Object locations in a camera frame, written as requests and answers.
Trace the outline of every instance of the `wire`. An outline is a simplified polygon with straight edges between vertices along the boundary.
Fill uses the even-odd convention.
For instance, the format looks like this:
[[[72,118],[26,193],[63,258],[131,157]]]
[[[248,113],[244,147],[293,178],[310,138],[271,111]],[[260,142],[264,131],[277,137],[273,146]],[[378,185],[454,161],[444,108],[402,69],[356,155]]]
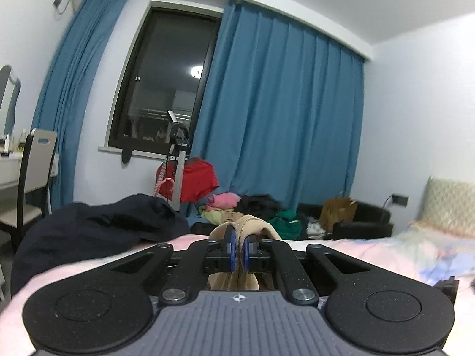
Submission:
[[[67,6],[69,5],[70,2],[71,2],[71,0],[69,0],[69,1],[66,3],[66,6],[64,7],[64,9],[63,9],[62,12],[60,12],[59,9],[58,9],[58,7],[56,7],[56,12],[57,12],[59,15],[62,15],[62,14],[66,11]]]
[[[388,201],[390,200],[390,198],[392,197],[392,195],[390,195],[383,203],[383,209],[386,207],[386,204],[388,203]]]

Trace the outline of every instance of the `headboard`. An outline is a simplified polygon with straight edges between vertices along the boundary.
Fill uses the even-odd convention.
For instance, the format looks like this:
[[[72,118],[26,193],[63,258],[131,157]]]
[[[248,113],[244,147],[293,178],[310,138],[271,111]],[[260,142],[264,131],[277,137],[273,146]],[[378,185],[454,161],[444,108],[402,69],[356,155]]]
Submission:
[[[475,183],[429,178],[419,226],[475,238]]]

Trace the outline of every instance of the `wall socket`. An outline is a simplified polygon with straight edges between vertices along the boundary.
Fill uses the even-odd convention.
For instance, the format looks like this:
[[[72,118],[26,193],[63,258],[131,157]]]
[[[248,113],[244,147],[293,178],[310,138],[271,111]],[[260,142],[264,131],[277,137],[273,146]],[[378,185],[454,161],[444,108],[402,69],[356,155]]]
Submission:
[[[393,194],[391,196],[391,202],[393,204],[398,204],[399,206],[402,206],[402,207],[407,207],[408,202],[409,202],[409,197],[408,196],[401,196],[399,194]]]
[[[61,4],[61,1],[62,1],[62,0],[54,0],[54,1],[53,1],[53,5],[55,6],[56,9],[58,9],[59,4]]]

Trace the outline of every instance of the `gray base plate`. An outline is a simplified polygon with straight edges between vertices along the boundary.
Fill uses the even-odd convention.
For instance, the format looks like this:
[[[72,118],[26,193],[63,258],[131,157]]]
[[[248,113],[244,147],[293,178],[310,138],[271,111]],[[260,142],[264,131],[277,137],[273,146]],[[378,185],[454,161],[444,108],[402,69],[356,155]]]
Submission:
[[[38,351],[37,356],[52,355]],[[164,308],[151,328],[113,356],[368,356],[339,338],[320,312],[296,306],[279,291],[201,291]],[[430,356],[443,356],[433,351]]]

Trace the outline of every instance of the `pile of clothes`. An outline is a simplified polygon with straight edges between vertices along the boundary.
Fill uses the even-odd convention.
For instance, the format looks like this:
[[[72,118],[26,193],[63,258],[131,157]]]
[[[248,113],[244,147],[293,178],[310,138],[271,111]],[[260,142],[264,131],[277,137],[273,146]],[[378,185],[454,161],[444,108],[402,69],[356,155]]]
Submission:
[[[285,210],[269,195],[212,195],[199,208],[199,213],[214,226],[235,222],[244,215],[252,215],[269,222],[283,240],[296,240],[302,232],[302,224],[295,211]]]
[[[308,217],[307,235],[309,240],[322,240],[327,234],[326,230],[322,228],[320,222],[312,216]]]

